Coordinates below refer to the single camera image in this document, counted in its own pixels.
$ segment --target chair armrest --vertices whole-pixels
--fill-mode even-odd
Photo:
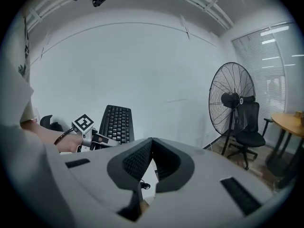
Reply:
[[[267,123],[273,123],[273,122],[274,122],[272,119],[268,119],[268,118],[264,118],[264,120],[265,120]]]

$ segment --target ceiling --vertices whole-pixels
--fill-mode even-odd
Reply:
[[[201,11],[201,19],[208,22],[209,18],[217,22],[222,29],[216,34],[234,26],[243,16],[274,2],[274,0],[184,0]],[[39,22],[56,9],[69,3],[70,0],[36,0],[31,4],[31,13],[27,16],[28,28],[32,30]]]

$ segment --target ceiling light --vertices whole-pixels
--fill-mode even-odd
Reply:
[[[262,44],[267,44],[267,43],[274,42],[274,41],[276,41],[276,40],[275,39],[266,40],[266,41],[262,41]]]
[[[277,29],[276,29],[276,28],[275,28],[275,29],[271,29],[271,30],[262,32],[262,33],[261,33],[261,36],[273,34],[273,33],[280,32],[280,31],[283,31],[283,30],[288,30],[288,29],[289,29],[289,26],[284,26],[284,27],[277,28]]]
[[[270,59],[276,59],[276,58],[280,58],[280,57],[269,57],[269,58],[264,58],[264,59],[262,59],[262,61],[270,60]]]

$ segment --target chair backrest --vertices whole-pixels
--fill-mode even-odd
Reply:
[[[258,111],[260,104],[258,102],[243,103],[242,110],[245,113],[247,126],[243,130],[245,132],[257,132],[258,131]]]

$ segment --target window blinds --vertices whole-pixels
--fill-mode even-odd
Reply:
[[[288,29],[274,33],[284,62],[286,78],[285,111],[294,114],[304,111],[304,42],[303,35],[295,23],[273,26],[271,29]]]
[[[285,111],[286,82],[283,61],[272,33],[264,29],[233,40],[238,61],[249,72],[260,104],[258,127],[262,132],[264,118]]]

